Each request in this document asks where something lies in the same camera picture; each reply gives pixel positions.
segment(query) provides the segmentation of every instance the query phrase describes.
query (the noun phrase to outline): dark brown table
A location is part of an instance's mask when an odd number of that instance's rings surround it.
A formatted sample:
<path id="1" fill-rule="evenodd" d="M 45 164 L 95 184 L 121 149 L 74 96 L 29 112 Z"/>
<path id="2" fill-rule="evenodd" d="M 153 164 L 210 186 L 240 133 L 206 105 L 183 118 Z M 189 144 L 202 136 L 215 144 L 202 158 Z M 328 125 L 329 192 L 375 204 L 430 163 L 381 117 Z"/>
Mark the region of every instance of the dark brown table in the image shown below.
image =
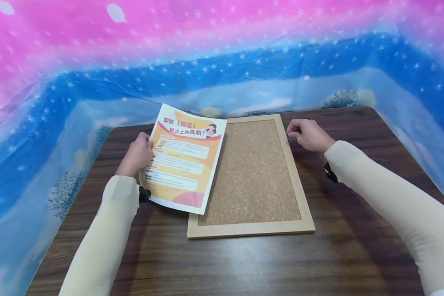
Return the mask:
<path id="1" fill-rule="evenodd" d="M 335 139 L 350 141 L 444 204 L 373 109 L 281 117 L 285 127 L 292 118 L 315 119 Z M 110 132 L 26 295 L 58 294 L 107 181 L 138 132 L 152 128 Z M 189 241 L 187 213 L 143 204 L 112 295 L 422 295 L 418 270 L 393 228 L 352 190 L 328 180 L 319 155 L 290 144 L 316 233 Z"/>

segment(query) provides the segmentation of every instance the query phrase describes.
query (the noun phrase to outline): person's left hand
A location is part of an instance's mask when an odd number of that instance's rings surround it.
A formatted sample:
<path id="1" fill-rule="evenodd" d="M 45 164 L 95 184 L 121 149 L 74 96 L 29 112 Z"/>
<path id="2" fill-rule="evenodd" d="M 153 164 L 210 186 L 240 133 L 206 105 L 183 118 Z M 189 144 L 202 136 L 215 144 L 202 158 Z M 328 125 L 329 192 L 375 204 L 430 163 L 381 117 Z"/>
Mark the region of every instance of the person's left hand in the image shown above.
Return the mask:
<path id="1" fill-rule="evenodd" d="M 153 142 L 150 136 L 140 133 L 135 141 L 130 144 L 128 151 L 123 157 L 116 175 L 135 177 L 140 169 L 144 169 L 153 159 Z"/>

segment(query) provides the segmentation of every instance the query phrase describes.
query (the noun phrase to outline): tree pattern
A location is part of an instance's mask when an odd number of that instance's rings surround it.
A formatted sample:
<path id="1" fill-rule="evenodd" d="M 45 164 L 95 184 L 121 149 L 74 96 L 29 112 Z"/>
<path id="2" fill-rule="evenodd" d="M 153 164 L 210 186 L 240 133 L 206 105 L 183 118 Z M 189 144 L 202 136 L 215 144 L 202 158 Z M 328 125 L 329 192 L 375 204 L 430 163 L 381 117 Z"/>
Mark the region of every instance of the tree pattern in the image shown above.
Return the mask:
<path id="1" fill-rule="evenodd" d="M 82 174 L 67 172 L 64 178 L 54 185 L 51 196 L 48 198 L 54 217 L 63 221 L 81 187 L 82 181 L 84 181 Z"/>
<path id="2" fill-rule="evenodd" d="M 349 89 L 336 91 L 324 102 L 322 109 L 353 106 L 357 100 L 357 92 L 358 90 Z"/>
<path id="3" fill-rule="evenodd" d="M 105 139 L 107 139 L 107 135 L 110 133 L 111 130 L 112 128 L 108 125 L 103 125 L 99 128 L 99 130 L 97 131 L 97 137 L 100 143 L 104 143 Z"/>

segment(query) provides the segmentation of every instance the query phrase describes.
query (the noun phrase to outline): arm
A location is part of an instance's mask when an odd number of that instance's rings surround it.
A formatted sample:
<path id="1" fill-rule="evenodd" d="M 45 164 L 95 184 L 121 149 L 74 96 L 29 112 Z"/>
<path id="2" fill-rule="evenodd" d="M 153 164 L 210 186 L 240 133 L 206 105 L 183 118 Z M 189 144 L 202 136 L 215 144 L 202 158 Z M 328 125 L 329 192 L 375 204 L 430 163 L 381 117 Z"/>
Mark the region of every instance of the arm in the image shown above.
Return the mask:
<path id="1" fill-rule="evenodd" d="M 67 271 L 60 296 L 110 294 L 138 209 L 138 196 L 134 178 L 110 179 L 97 215 Z"/>
<path id="2" fill-rule="evenodd" d="M 293 119 L 288 136 L 324 153 L 338 181 L 360 194 L 398 232 L 419 268 L 426 295 L 444 296 L 444 206 L 309 119 Z"/>

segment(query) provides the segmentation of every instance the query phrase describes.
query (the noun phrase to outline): flyer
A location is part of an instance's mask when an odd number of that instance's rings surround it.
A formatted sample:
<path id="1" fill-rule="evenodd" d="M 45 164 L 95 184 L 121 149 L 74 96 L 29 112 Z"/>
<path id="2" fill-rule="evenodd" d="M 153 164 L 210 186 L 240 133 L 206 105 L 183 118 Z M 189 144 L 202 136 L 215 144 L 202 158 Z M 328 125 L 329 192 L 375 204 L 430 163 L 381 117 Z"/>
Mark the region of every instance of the flyer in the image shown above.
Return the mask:
<path id="1" fill-rule="evenodd" d="M 154 156 L 140 171 L 150 200 L 203 215 L 227 120 L 195 116 L 163 104 L 151 132 Z"/>

